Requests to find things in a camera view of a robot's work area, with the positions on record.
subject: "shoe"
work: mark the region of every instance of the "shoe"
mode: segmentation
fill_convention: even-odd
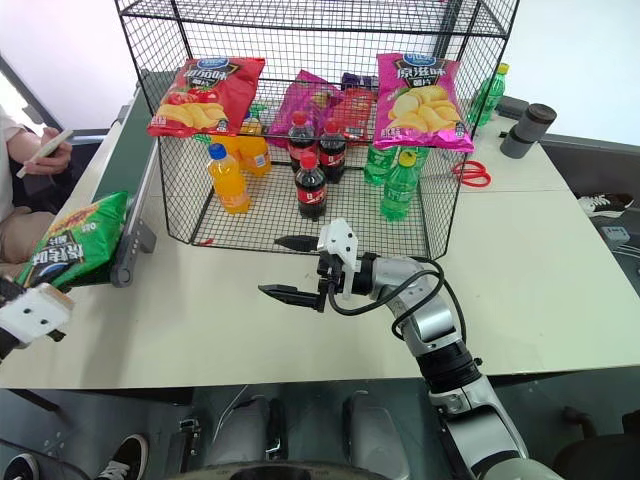
[[[124,439],[96,480],[140,480],[147,466],[149,445],[142,435]]]
[[[38,463],[28,453],[13,457],[4,470],[3,480],[38,480]]]
[[[618,218],[633,203],[633,197],[626,193],[600,193],[585,195],[578,203],[589,217]]]

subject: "black cable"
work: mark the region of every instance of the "black cable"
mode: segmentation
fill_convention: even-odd
[[[449,296],[451,297],[451,301],[453,302],[453,307],[456,309],[456,314],[458,315],[458,321],[460,322],[460,335],[462,336],[462,341],[464,343],[467,343],[467,322],[464,319],[464,314],[462,313],[462,307],[460,306],[460,302],[458,301],[458,297],[456,297],[456,294],[453,291],[453,288],[451,288],[451,285],[449,284],[449,282],[446,279],[443,281],[443,285],[444,285],[444,288],[449,293]],[[396,318],[396,320],[391,325],[391,332],[393,333],[393,335],[396,338],[398,338],[400,340],[404,340],[404,338],[402,337],[402,333],[400,333],[398,331],[398,326],[407,317],[409,317],[409,315],[413,314],[416,310],[418,310],[423,305],[426,305],[431,300],[431,298],[435,297],[435,295],[433,295],[431,298],[428,298],[428,297],[429,297],[429,295],[427,295],[425,298],[420,300],[420,302],[416,303],[413,307],[411,307],[405,313],[403,313],[398,318]]]
[[[456,309],[456,314],[458,315],[458,320],[460,322],[460,335],[462,336],[462,341],[466,343],[466,341],[467,341],[467,324],[466,324],[465,319],[464,319],[464,314],[462,313],[462,307],[460,306],[460,302],[458,301],[458,297],[456,297],[456,294],[453,291],[453,288],[451,288],[451,285],[449,284],[449,282],[447,282],[447,280],[444,278],[444,270],[442,270],[442,267],[440,266],[440,264],[438,262],[435,262],[433,260],[425,259],[422,263],[428,263],[429,265],[432,265],[436,269],[436,271],[433,271],[433,270],[421,270],[419,272],[416,272],[413,275],[411,275],[407,280],[405,280],[400,285],[398,285],[395,289],[393,289],[393,291],[391,291],[391,293],[388,293],[384,297],[379,298],[375,302],[372,302],[369,305],[365,305],[364,307],[359,307],[359,308],[354,308],[354,309],[347,309],[347,308],[342,308],[341,306],[339,306],[338,303],[336,302],[336,298],[335,298],[336,283],[333,282],[333,281],[329,282],[329,287],[327,289],[327,296],[329,297],[329,304],[331,305],[331,308],[333,308],[336,312],[338,312],[341,315],[345,315],[345,316],[349,316],[349,317],[352,317],[352,316],[355,316],[355,315],[362,315],[363,313],[370,312],[372,310],[375,310],[376,308],[379,308],[379,307],[381,307],[383,305],[386,305],[387,303],[389,303],[390,300],[392,300],[393,298],[397,297],[404,290],[406,290],[418,278],[423,277],[425,275],[431,275],[431,276],[434,276],[434,277],[436,277],[438,279],[438,283],[436,284],[436,286],[422,300],[420,300],[413,307],[409,308],[406,312],[404,312],[402,315],[400,315],[398,318],[395,319],[395,321],[391,325],[391,332],[393,333],[393,335],[396,338],[398,338],[400,340],[404,340],[404,338],[402,337],[402,333],[398,330],[398,326],[404,320],[406,320],[411,315],[413,315],[416,311],[418,311],[420,308],[422,308],[427,303],[429,303],[431,300],[433,300],[435,298],[435,296],[438,295],[438,293],[440,293],[440,290],[442,289],[442,287],[444,287],[447,290],[447,292],[449,293],[449,296],[451,297],[451,301],[453,302],[453,306]]]
[[[428,271],[427,275],[432,275],[438,278],[438,283],[436,284],[435,288],[431,290],[431,292],[429,292],[429,294],[426,297],[424,297],[422,300],[416,303],[413,307],[409,308],[406,312],[404,312],[402,315],[396,318],[395,321],[391,324],[391,333],[393,333],[393,335],[399,340],[404,340],[404,338],[402,337],[402,334],[398,331],[398,325],[400,325],[404,320],[409,318],[411,315],[417,312],[420,308],[424,307],[427,303],[433,300],[435,296],[438,295],[438,293],[440,293],[440,290],[444,285],[444,282],[445,282],[444,274],[439,275],[439,272]]]
[[[354,309],[342,308],[336,302],[336,298],[335,298],[336,284],[335,284],[335,282],[330,282],[329,283],[329,287],[327,289],[327,296],[329,297],[329,304],[331,305],[331,308],[333,308],[339,314],[345,315],[347,317],[353,317],[355,315],[362,315],[363,313],[370,312],[371,310],[375,310],[376,308],[379,308],[379,307],[382,307],[383,305],[386,305],[387,303],[389,303],[390,300],[392,300],[395,297],[397,297],[398,295],[400,295],[403,292],[403,290],[406,290],[413,282],[415,282],[420,277],[424,277],[425,275],[437,274],[438,278],[442,278],[444,280],[444,271],[442,270],[442,267],[438,263],[436,263],[436,262],[434,262],[432,260],[429,260],[428,262],[425,262],[425,263],[433,265],[436,268],[437,272],[433,272],[431,270],[420,270],[419,272],[416,272],[413,275],[411,275],[409,278],[407,278],[400,285],[398,285],[392,292],[388,293],[387,295],[385,295],[382,298],[379,298],[375,302],[370,303],[369,305],[365,305],[364,307],[359,307],[359,308],[354,308]]]

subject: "wire mesh shelf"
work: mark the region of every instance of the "wire mesh shelf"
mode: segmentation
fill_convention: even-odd
[[[504,37],[497,13],[510,2],[471,0],[141,0],[123,8],[122,15],[184,23],[292,30],[475,34]]]
[[[345,72],[377,76],[377,53],[412,52],[458,60],[455,81],[467,119],[482,82],[497,68],[517,0],[116,0],[136,70],[155,112],[188,58],[264,57],[254,102],[277,109],[301,69],[338,90]],[[373,138],[375,102],[367,136]],[[471,131],[475,125],[469,124]],[[272,137],[266,128],[263,135]],[[246,174],[252,207],[228,215],[213,196],[204,145],[194,139],[160,139],[160,162],[169,234],[197,246],[286,252],[282,235],[317,235],[344,217],[363,251],[438,258],[446,253],[459,182],[451,167],[465,155],[432,149],[407,218],[387,222],[379,213],[381,187],[363,181],[367,145],[350,144],[347,172],[329,185],[320,221],[297,210],[285,149],[270,146],[273,170]]]

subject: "red scissors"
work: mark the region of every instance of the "red scissors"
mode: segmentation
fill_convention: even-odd
[[[458,177],[460,183],[468,187],[483,188],[491,183],[491,175],[487,172],[487,167],[475,160],[456,163],[451,168],[451,173]]]

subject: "hand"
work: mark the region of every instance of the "hand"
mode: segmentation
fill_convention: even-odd
[[[51,139],[57,137],[59,133],[55,128],[45,127],[40,145],[45,145]],[[64,172],[71,160],[71,148],[71,144],[62,142],[51,156],[36,158],[33,162],[26,162],[24,166],[27,169],[27,173],[31,175],[57,175]]]

